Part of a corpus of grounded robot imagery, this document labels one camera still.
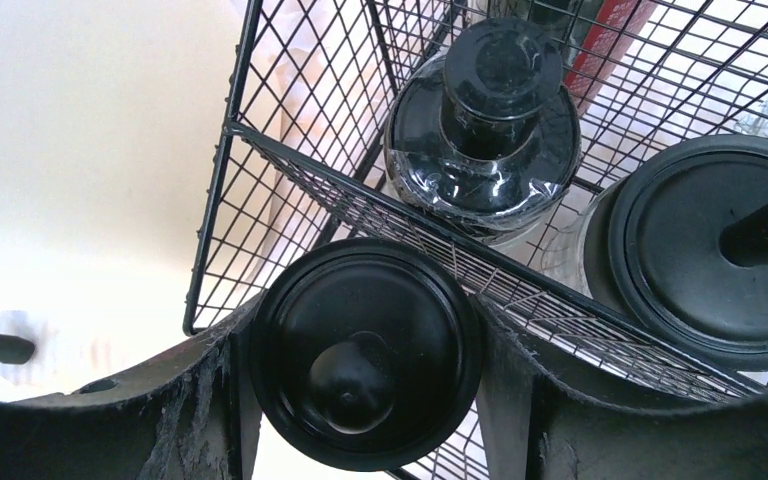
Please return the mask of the cream plastic waste bin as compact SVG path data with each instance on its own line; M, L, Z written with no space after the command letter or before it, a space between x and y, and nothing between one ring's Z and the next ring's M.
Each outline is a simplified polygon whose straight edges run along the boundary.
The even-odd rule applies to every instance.
M0 308L179 315L241 17L0 1Z

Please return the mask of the dark sauce bottle black cap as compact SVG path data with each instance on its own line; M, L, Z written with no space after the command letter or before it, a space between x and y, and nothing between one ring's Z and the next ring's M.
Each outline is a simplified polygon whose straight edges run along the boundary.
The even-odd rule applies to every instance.
M564 84L584 114L651 18L652 1L536 1L527 17L562 43Z

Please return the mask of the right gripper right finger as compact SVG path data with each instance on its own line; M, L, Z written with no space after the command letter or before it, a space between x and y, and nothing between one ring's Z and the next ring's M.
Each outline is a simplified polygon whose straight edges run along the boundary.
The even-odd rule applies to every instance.
M768 479L768 392L699 402L524 334L487 301L477 410L494 479Z

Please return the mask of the spice jar labelled black lid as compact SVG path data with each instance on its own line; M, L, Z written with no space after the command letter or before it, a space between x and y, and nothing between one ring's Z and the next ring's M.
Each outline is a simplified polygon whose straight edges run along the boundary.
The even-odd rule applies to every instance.
M543 222L581 165L581 132L548 31L482 20L407 81L384 137L398 199L498 246Z

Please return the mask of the spice jar round black lid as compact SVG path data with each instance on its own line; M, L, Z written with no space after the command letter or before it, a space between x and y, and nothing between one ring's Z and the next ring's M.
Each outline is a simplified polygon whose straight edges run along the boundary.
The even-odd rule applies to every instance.
M767 205L767 138L686 140L599 194L539 269L668 344L768 371Z

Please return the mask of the black wire rack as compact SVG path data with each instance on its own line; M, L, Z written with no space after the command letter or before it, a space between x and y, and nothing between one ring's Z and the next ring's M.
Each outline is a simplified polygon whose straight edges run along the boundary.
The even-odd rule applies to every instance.
M596 99L584 114L576 109L582 161L566 195L526 234L485 244L405 204L390 188L384 137L407 81L482 20L538 24L527 17L534 2L240 2L241 37L184 332L202 332L249 301L257 309L272 283L306 253L376 238L428 255L472 304L487 301L524 334L621 379L707 403L768 392L768 371L724 368L668 344L539 269L559 230L654 155L699 137L747 135L735 130L738 116L768 96L768 1L652 1L654 13ZM567 88L562 43L546 30L561 53ZM754 224L768 226L768 205ZM439 447L372 472L494 479L478 417L479 387L466 417Z

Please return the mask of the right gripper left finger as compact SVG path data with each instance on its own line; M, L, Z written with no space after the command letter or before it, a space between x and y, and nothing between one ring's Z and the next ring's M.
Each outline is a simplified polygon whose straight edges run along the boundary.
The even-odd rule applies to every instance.
M0 479L249 479L256 304L71 394L0 402Z

